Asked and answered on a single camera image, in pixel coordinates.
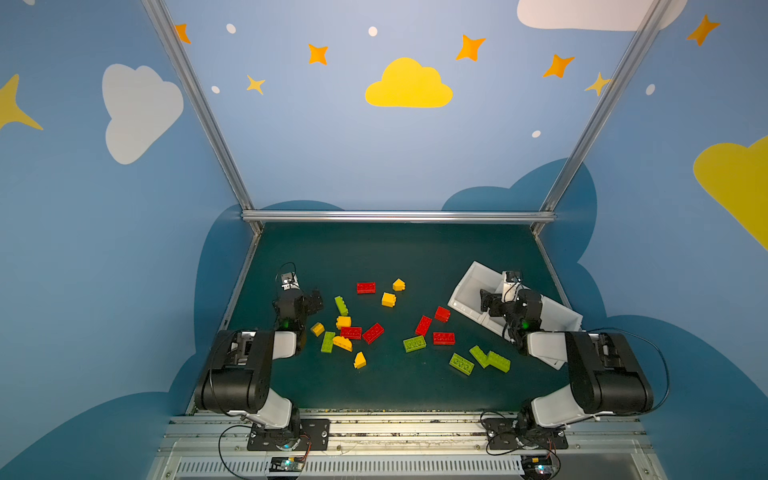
toy brick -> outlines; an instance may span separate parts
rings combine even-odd
[[[454,353],[451,357],[451,361],[449,362],[449,365],[457,369],[461,373],[465,373],[469,375],[472,373],[472,369],[475,368],[475,364],[464,358],[463,356],[459,355],[458,353]]]
[[[509,371],[510,361],[498,353],[488,352],[488,364],[506,373]]]
[[[419,326],[416,327],[416,335],[426,335],[430,325],[432,325],[432,319],[428,316],[422,316]]]
[[[369,328],[367,332],[363,333],[362,339],[370,345],[373,343],[373,340],[379,338],[382,333],[384,333],[384,327],[377,323],[376,325]]]
[[[486,366],[490,365],[490,363],[488,363],[488,356],[485,355],[485,353],[482,351],[482,349],[479,346],[477,345],[473,346],[471,349],[469,349],[469,352],[472,354],[472,356],[475,357],[475,360],[478,361],[478,363],[482,368],[485,368]]]
[[[361,295],[363,293],[376,293],[376,284],[374,282],[371,282],[371,283],[358,283],[357,284],[357,294]]]
[[[323,346],[320,347],[320,352],[331,353],[333,350],[333,337],[336,336],[336,332],[326,332],[323,337]]]
[[[415,352],[416,350],[427,347],[427,342],[422,335],[415,336],[412,339],[403,340],[402,344],[406,348],[406,353]]]
[[[343,336],[334,336],[333,345],[340,346],[347,352],[352,352],[352,342],[350,342],[349,339],[346,339]]]
[[[362,352],[358,352],[357,356],[355,357],[355,368],[361,369],[366,365],[368,365],[368,362],[366,361],[366,357],[362,354]]]
[[[326,327],[324,327],[322,323],[318,322],[315,323],[315,325],[310,330],[312,330],[312,333],[314,333],[315,336],[320,336],[320,333],[326,331]]]
[[[437,312],[435,312],[435,320],[439,320],[443,323],[448,321],[448,318],[451,316],[451,311],[445,308],[442,308],[441,306],[437,307]]]
[[[360,340],[362,338],[362,328],[359,326],[344,326],[339,335],[350,340]]]
[[[340,296],[334,298],[336,301],[336,306],[339,308],[339,315],[341,316],[348,316],[349,310],[346,308],[346,303],[344,303],[344,299]]]
[[[397,297],[395,297],[392,293],[384,293],[384,296],[382,296],[382,305],[393,307],[395,306],[396,300]]]
[[[456,336],[453,333],[434,332],[432,334],[432,345],[455,345]]]
[[[344,326],[352,326],[351,316],[338,316],[336,317],[336,328],[340,329]]]

yellow building block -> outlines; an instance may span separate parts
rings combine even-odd
[[[368,362],[366,362],[365,356],[362,354],[362,352],[358,352],[357,356],[355,357],[355,368],[361,369],[366,365],[368,365]]]
[[[384,296],[382,297],[382,305],[395,306],[395,300],[397,300],[397,297],[395,297],[392,293],[384,293]]]
[[[322,323],[318,322],[315,323],[315,326],[313,326],[310,330],[312,330],[312,333],[314,333],[315,336],[320,336],[320,333],[326,331],[326,327],[324,327]]]
[[[347,352],[352,352],[352,341],[344,338],[343,336],[334,336],[333,345],[340,346]]]
[[[336,328],[340,329],[343,326],[352,326],[351,316],[338,316],[336,317]]]

red toy brick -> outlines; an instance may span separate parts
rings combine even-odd
[[[419,326],[416,327],[416,335],[426,336],[430,325],[432,325],[432,319],[428,316],[423,316]]]
[[[358,283],[357,294],[360,295],[361,293],[376,293],[376,283]]]
[[[378,323],[374,326],[372,326],[367,332],[363,333],[362,339],[368,342],[370,345],[373,343],[373,340],[379,338],[382,333],[384,333],[384,327],[379,325]]]
[[[455,345],[456,336],[453,333],[432,333],[432,345]]]
[[[437,312],[435,313],[435,320],[440,320],[443,323],[448,322],[448,318],[451,316],[451,311],[445,308],[442,308],[441,306],[437,307]]]
[[[341,327],[339,336],[343,336],[349,340],[360,340],[362,337],[362,328],[359,326],[343,326]]]

green table surface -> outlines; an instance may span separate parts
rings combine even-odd
[[[268,223],[237,301],[229,328],[272,329],[275,274],[296,263],[307,293],[319,288],[325,308],[307,321],[306,347],[273,363],[272,388],[304,409],[371,410],[516,410],[526,399],[568,384],[567,366],[552,369],[541,360],[520,356],[512,344],[450,309],[447,323],[433,320],[427,348],[406,353],[402,341],[415,336],[422,315],[434,319],[472,261],[493,270],[519,270],[524,283],[559,300],[528,227],[522,225],[448,225],[419,223]],[[394,292],[392,283],[406,282]],[[358,282],[376,282],[376,294],[358,295]],[[384,292],[395,293],[394,308],[382,306]],[[384,333],[372,344],[353,340],[353,351],[334,346],[321,353],[323,336],[309,328],[321,322],[339,332],[334,296],[342,296],[353,326],[365,332],[374,323]],[[453,332],[454,346],[433,346],[432,332]],[[469,353],[474,345],[511,360],[509,373],[483,369]],[[368,365],[356,370],[362,351]],[[453,353],[470,359],[470,376],[449,365]]]

green building block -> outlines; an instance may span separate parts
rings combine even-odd
[[[480,346],[477,346],[477,345],[473,346],[471,349],[469,349],[469,352],[472,354],[472,356],[475,357],[475,360],[478,361],[478,363],[482,368],[485,368],[486,366],[490,365],[490,363],[488,363],[488,357],[482,351]]]
[[[320,352],[331,353],[333,350],[333,337],[336,336],[336,332],[326,332],[323,337],[323,346],[320,347]]]
[[[506,373],[509,371],[509,360],[498,353],[488,352],[488,364]]]
[[[457,369],[459,372],[466,373],[467,375],[472,373],[472,369],[475,368],[474,363],[470,362],[458,353],[453,354],[449,365]]]
[[[336,301],[336,306],[339,307],[339,314],[341,316],[349,316],[349,310],[346,309],[346,303],[344,303],[344,299],[338,296],[334,300]]]
[[[427,347],[427,342],[424,340],[423,335],[415,336],[412,339],[403,340],[402,344],[406,348],[406,353],[414,352],[416,350],[424,349]]]

